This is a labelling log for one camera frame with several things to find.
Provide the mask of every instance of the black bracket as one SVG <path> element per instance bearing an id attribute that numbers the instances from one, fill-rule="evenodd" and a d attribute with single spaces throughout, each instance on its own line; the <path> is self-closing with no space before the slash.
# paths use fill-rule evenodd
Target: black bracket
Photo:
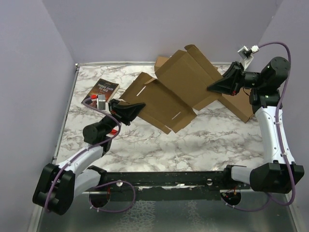
<path id="1" fill-rule="evenodd" d="M 60 168 L 51 163 L 43 168 L 32 197 L 33 203 L 44 207 L 52 181 L 59 171 Z M 61 181 L 53 189 L 48 203 L 48 210 L 63 215 L 69 209 L 74 199 L 75 174 L 72 171 L 64 171 L 59 179 Z"/>
<path id="2" fill-rule="evenodd" d="M 290 165 L 295 184 L 304 176 L 304 167 Z M 266 163 L 251 171 L 250 185 L 254 191 L 289 193 L 292 190 L 290 175 L 286 164 Z"/>

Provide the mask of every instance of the metal frame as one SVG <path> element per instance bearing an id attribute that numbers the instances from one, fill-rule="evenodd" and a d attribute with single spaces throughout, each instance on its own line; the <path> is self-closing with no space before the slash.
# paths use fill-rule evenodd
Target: metal frame
<path id="1" fill-rule="evenodd" d="M 123 180 L 131 183 L 136 192 L 136 201 L 174 201 L 174 200 L 209 200 L 220 201 L 220 190 L 234 188 L 250 189 L 243 183 L 225 180 L 223 171 L 204 172 L 110 172 L 101 176 L 104 183 Z M 108 187 L 93 189 L 107 194 Z M 111 201 L 131 201 L 133 191 L 125 184 L 112 185 L 109 188 Z"/>

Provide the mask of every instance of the screw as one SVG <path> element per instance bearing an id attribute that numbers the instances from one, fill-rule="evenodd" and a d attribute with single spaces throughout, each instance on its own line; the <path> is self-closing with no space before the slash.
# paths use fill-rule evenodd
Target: screw
<path id="1" fill-rule="evenodd" d="M 211 179 L 207 179 L 206 184 L 207 184 L 208 186 L 211 186 L 211 185 L 212 185 L 212 180 L 211 180 Z"/>
<path id="2" fill-rule="evenodd" d="M 116 185 L 117 185 L 118 187 L 121 187 L 122 184 L 123 184 L 122 182 L 117 182 L 117 183 L 116 183 Z"/>

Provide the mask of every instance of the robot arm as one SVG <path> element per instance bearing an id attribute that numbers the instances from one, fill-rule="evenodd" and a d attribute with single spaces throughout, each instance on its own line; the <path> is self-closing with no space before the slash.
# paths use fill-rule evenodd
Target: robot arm
<path id="1" fill-rule="evenodd" d="M 145 107 L 144 103 L 133 105 L 121 105 L 119 103 L 118 100 L 111 100 L 109 110 L 117 121 L 125 125 L 130 125 L 130 122 Z M 67 164 L 69 165 L 62 171 L 49 198 L 49 210 L 62 215 L 69 209 L 76 196 L 87 189 L 104 183 L 106 171 L 96 166 L 88 166 L 109 151 L 112 140 L 108 137 L 108 134 L 112 132 L 116 125 L 117 123 L 114 120 L 104 117 L 100 122 L 86 126 L 83 130 L 83 136 L 84 142 L 88 145 L 59 165 L 49 163 L 43 168 L 32 198 L 33 203 L 44 207 L 53 180 Z M 108 142 L 97 145 L 108 139 Z"/>
<path id="2" fill-rule="evenodd" d="M 275 120 L 280 100 L 278 88 L 287 79 L 289 70 L 290 63 L 282 57 L 273 58 L 260 73 L 247 72 L 242 63 L 233 62 L 223 75 L 224 78 L 208 87 L 209 91 L 233 96 L 241 88 L 251 89 L 249 101 L 260 125 L 265 164 L 255 169 L 229 165 L 227 170 L 232 180 L 249 184 L 254 191 L 288 193 L 292 189 Z M 279 110 L 279 124 L 285 154 L 297 183 L 304 175 L 304 169 L 295 164 L 288 147 L 282 122 L 282 106 Z"/>

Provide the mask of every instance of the white marble surface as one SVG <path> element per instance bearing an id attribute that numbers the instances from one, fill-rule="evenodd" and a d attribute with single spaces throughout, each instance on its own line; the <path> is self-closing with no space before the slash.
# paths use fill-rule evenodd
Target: white marble surface
<path id="1" fill-rule="evenodd" d="M 224 73 L 228 67 L 220 66 Z M 140 72 L 155 76 L 152 66 L 81 67 L 63 132 L 57 163 L 85 146 L 82 130 L 102 115 L 81 104 L 99 78 L 120 84 L 119 98 Z M 256 167 L 263 161 L 260 129 L 253 118 L 240 121 L 218 101 L 197 112 L 177 134 L 164 134 L 140 118 L 112 142 L 110 151 L 93 164 L 107 171 L 215 171 L 227 164 Z"/>

